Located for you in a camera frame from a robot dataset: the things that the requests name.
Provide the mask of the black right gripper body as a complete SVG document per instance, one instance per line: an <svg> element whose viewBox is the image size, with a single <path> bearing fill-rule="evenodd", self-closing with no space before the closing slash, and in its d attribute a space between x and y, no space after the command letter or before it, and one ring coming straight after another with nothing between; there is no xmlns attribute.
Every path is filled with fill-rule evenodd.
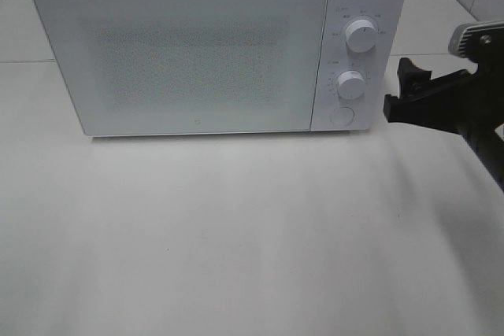
<svg viewBox="0 0 504 336"><path fill-rule="evenodd" d="M448 131L460 135L492 179L503 187L503 68L479 65L474 73L458 70L448 76Z"/></svg>

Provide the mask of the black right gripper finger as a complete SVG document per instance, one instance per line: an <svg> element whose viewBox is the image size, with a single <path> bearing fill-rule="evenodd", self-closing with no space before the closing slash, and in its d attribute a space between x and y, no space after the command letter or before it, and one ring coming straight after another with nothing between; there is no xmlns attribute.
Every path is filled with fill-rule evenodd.
<svg viewBox="0 0 504 336"><path fill-rule="evenodd" d="M447 96L473 79L466 69L432 78L432 71L417 67L408 57L399 60L397 76L399 96Z"/></svg>
<svg viewBox="0 0 504 336"><path fill-rule="evenodd" d="M388 123L412 124L451 134L466 133L469 122L462 115L453 93L436 93L399 98L386 94L384 115Z"/></svg>

